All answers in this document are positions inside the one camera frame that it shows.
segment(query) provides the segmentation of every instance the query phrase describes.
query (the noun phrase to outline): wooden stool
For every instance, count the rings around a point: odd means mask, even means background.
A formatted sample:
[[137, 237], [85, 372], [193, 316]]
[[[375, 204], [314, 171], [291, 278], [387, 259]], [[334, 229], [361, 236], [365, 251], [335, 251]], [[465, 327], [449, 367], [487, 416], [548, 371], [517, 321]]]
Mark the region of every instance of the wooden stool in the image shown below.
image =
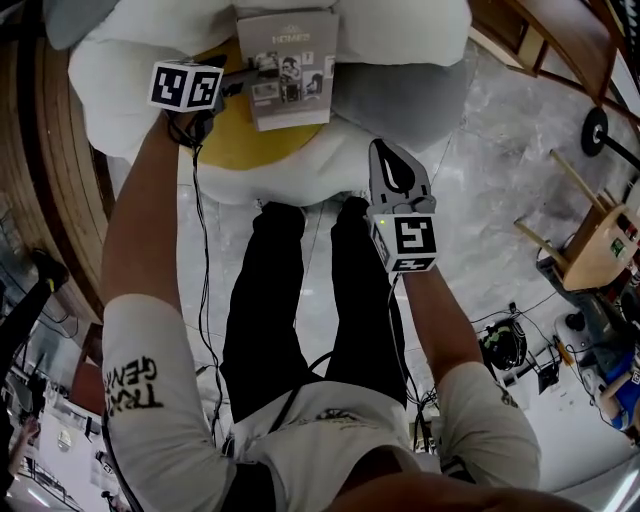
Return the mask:
[[[607, 191], [605, 195], [596, 196], [575, 169], [555, 150], [551, 151], [551, 156], [591, 201], [589, 213], [562, 253], [551, 247], [519, 220], [516, 220], [514, 225], [555, 260], [554, 269], [565, 290], [606, 286], [620, 275], [638, 249], [636, 242], [629, 240], [618, 227], [618, 217], [622, 214], [626, 215], [638, 228], [640, 228], [640, 219], [631, 213], [626, 205], [617, 204]], [[612, 250], [614, 243], [621, 243], [624, 246], [619, 256], [616, 256]]]

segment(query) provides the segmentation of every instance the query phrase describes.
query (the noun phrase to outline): black pants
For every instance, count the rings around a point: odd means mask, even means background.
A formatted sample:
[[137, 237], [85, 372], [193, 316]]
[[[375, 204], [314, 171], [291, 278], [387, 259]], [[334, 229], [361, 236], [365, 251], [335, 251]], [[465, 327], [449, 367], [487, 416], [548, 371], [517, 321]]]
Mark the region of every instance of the black pants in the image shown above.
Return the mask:
[[[373, 389], [406, 407], [406, 382], [389, 326], [389, 278], [367, 232], [367, 206], [364, 199], [348, 199], [331, 230], [340, 322], [325, 379]], [[231, 295], [221, 366], [236, 422], [297, 386], [322, 380], [309, 371], [293, 327], [303, 278], [304, 217], [298, 208], [269, 203], [253, 229]], [[407, 375], [395, 297], [390, 307]]]

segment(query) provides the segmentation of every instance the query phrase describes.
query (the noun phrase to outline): black cable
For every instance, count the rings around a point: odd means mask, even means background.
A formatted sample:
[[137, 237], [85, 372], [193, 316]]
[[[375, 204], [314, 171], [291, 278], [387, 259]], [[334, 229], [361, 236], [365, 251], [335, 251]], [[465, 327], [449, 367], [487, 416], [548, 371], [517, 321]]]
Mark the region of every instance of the black cable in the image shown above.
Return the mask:
[[[200, 220], [200, 226], [202, 227], [203, 241], [204, 241], [204, 259], [205, 259], [205, 275], [202, 283], [202, 295], [200, 297], [200, 310], [198, 313], [198, 331], [200, 332], [200, 339], [204, 346], [207, 348], [209, 353], [211, 354], [211, 358], [213, 359], [213, 366], [216, 370], [215, 373], [215, 381], [216, 387], [218, 388], [218, 401], [215, 405], [213, 418], [211, 420], [211, 433], [213, 434], [213, 443], [214, 446], [218, 446], [218, 440], [216, 435], [216, 421], [220, 419], [220, 408], [223, 403], [223, 393], [222, 393], [222, 382], [220, 380], [220, 360], [213, 350], [213, 344], [211, 342], [211, 329], [209, 327], [209, 311], [210, 311], [210, 290], [209, 290], [209, 270], [210, 270], [210, 259], [209, 259], [209, 234], [207, 231], [207, 223], [204, 216], [204, 207], [202, 206], [202, 194], [200, 192], [200, 183], [198, 181], [198, 156], [200, 154], [200, 150], [202, 149], [202, 144], [200, 141], [195, 140], [191, 137], [187, 132], [185, 132], [182, 128], [180, 128], [175, 123], [175, 115], [166, 112], [166, 115], [169, 119], [168, 123], [168, 132], [169, 137], [178, 144], [185, 144], [190, 147], [193, 151], [193, 187], [196, 193], [196, 211], [198, 213], [198, 219]], [[174, 130], [181, 136], [180, 140], [174, 135]], [[202, 315], [206, 308], [206, 329], [203, 326]]]
[[[553, 292], [553, 293], [552, 293], [551, 295], [549, 295], [546, 299], [541, 300], [541, 301], [540, 301], [540, 302], [538, 302], [535, 306], [531, 306], [530, 308], [525, 309], [524, 311], [521, 311], [520, 313], [521, 313], [521, 314], [528, 313], [529, 311], [531, 311], [531, 310], [533, 310], [533, 309], [537, 308], [537, 307], [538, 307], [538, 306], [540, 306], [541, 304], [544, 304], [545, 302], [547, 302], [547, 301], [548, 301], [551, 297], [553, 297], [556, 293], [558, 293], [558, 292]], [[483, 320], [486, 320], [487, 318], [490, 318], [490, 317], [495, 316], [495, 315], [499, 315], [499, 314], [501, 314], [501, 313], [502, 313], [502, 314], [510, 314], [510, 313], [511, 313], [511, 311], [504, 310], [504, 309], [503, 309], [503, 310], [501, 310], [501, 311], [496, 311], [495, 313], [490, 313], [490, 314], [488, 314], [487, 316], [483, 316], [482, 318], [478, 318], [477, 320], [471, 320], [471, 323], [472, 323], [472, 324], [477, 324], [478, 322], [482, 322]]]
[[511, 313], [511, 311], [508, 311], [508, 310], [496, 311], [495, 313], [491, 313], [491, 314], [489, 314], [487, 316], [483, 316], [482, 318], [478, 318], [477, 320], [471, 320], [471, 323], [472, 324], [477, 324], [478, 322], [482, 322], [483, 320], [486, 320], [487, 318], [490, 318], [490, 317], [495, 316], [495, 315], [499, 315], [501, 313], [502, 314], [509, 314], [509, 313]]
[[553, 292], [551, 295], [549, 295], [546, 299], [542, 299], [540, 302], [538, 302], [535, 306], [531, 306], [529, 309], [525, 309], [522, 313], [528, 313], [529, 311], [531, 311], [532, 309], [536, 309], [540, 304], [544, 304], [545, 302], [547, 302], [551, 297], [553, 297], [554, 295], [556, 295], [558, 292]]
[[[407, 399], [414, 403], [417, 408], [418, 408], [418, 414], [416, 415], [416, 421], [414, 423], [414, 436], [413, 436], [413, 451], [415, 452], [418, 446], [418, 430], [417, 430], [417, 424], [418, 422], [420, 423], [420, 429], [422, 430], [422, 437], [425, 443], [425, 447], [427, 444], [427, 441], [429, 439], [429, 435], [430, 435], [430, 431], [427, 428], [427, 424], [426, 421], [424, 419], [424, 415], [422, 414], [422, 410], [424, 409], [424, 405], [422, 403], [422, 400], [420, 400], [418, 398], [418, 387], [416, 386], [415, 381], [413, 380], [413, 376], [411, 375], [411, 372], [408, 371], [407, 368], [407, 375], [405, 375], [404, 372], [404, 366], [402, 365], [402, 359], [401, 359], [401, 355], [400, 355], [400, 351], [398, 349], [398, 342], [396, 340], [396, 334], [395, 334], [395, 329], [393, 327], [393, 316], [391, 314], [391, 298], [393, 297], [393, 292], [395, 291], [396, 288], [396, 284], [398, 283], [398, 279], [400, 278], [400, 274], [396, 274], [395, 277], [393, 278], [393, 281], [391, 283], [391, 288], [389, 289], [389, 296], [387, 298], [387, 311], [388, 311], [388, 315], [389, 315], [389, 329], [391, 330], [391, 338], [393, 339], [393, 345], [395, 347], [395, 354], [396, 354], [396, 359], [398, 361], [398, 368], [400, 369], [400, 376], [402, 378], [402, 385], [404, 387], [407, 388]], [[407, 386], [407, 379], [411, 382], [411, 386], [413, 387], [413, 391], [415, 393], [414, 396], [411, 396], [411, 391], [409, 389], [409, 387]]]
[[538, 324], [536, 324], [533, 320], [531, 320], [531, 318], [529, 318], [527, 315], [525, 315], [522, 311], [520, 311], [518, 309], [518, 310], [516, 310], [516, 312], [515, 312], [515, 314], [513, 316], [513, 319], [515, 320], [519, 316], [525, 317], [527, 320], [529, 320], [529, 322], [531, 324], [533, 324], [533, 326], [536, 328], [536, 330], [540, 333], [540, 336], [542, 336], [542, 338], [547, 342], [547, 346], [548, 347], [555, 348], [555, 345], [553, 343], [551, 343], [551, 341], [549, 341], [549, 338], [547, 338], [544, 334], [542, 334], [542, 331], [540, 330], [540, 327], [538, 327]]

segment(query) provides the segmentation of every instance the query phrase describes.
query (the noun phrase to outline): book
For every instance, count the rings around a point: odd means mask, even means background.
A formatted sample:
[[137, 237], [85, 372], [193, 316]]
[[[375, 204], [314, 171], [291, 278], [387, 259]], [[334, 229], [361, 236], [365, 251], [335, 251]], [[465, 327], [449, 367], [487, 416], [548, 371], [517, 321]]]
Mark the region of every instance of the book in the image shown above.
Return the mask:
[[329, 122], [338, 19], [311, 10], [238, 20], [242, 58], [258, 69], [248, 92], [258, 131]]

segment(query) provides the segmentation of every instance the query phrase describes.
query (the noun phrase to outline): white shirt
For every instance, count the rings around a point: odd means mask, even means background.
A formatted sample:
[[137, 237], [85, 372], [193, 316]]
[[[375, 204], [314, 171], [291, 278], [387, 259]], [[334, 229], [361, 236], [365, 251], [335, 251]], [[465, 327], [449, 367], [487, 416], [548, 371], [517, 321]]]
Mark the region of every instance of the white shirt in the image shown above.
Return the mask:
[[[213, 445], [180, 314], [147, 296], [111, 301], [104, 314], [103, 375], [120, 469], [146, 512], [217, 510], [236, 462], [272, 473], [276, 509], [319, 511], [355, 464], [379, 447], [403, 470], [439, 472], [438, 459], [409, 448], [408, 419], [395, 400], [337, 382], [304, 386], [279, 430], [268, 434], [288, 393], [234, 426], [235, 457]], [[535, 488], [540, 449], [526, 417], [479, 363], [451, 370], [438, 387], [433, 431], [442, 462], [461, 459], [479, 484]]]

